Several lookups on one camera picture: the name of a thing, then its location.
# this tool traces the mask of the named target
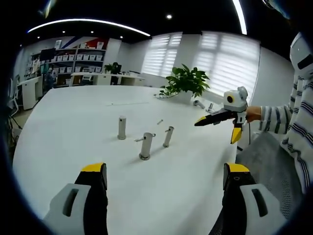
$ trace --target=human hand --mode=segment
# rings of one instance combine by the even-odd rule
[[[248,123],[255,120],[261,120],[261,107],[248,106],[246,109],[246,120]]]

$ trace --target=small metal pin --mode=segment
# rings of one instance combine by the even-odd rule
[[[136,140],[134,140],[135,142],[140,142],[140,141],[143,141],[143,140],[145,140],[146,139],[146,137],[144,136],[144,137],[141,137],[141,138],[139,138],[139,139],[136,139]]]

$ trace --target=gray gripper housing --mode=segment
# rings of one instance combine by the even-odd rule
[[[44,223],[58,235],[84,235],[84,207],[91,186],[67,184],[50,202]]]
[[[246,235],[272,235],[286,222],[279,201],[262,184],[240,186],[246,204]]]

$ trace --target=gray floor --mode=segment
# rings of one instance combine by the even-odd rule
[[[22,110],[22,111],[18,112],[17,114],[15,114],[13,116],[13,118],[23,128],[32,111],[33,111],[32,109],[26,110],[26,111]],[[12,124],[13,124],[13,128],[18,127],[15,122],[12,122]]]

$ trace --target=striped shirt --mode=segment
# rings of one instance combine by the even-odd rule
[[[294,158],[305,193],[313,181],[313,79],[295,76],[289,104],[261,110],[259,130],[286,134],[280,145]]]

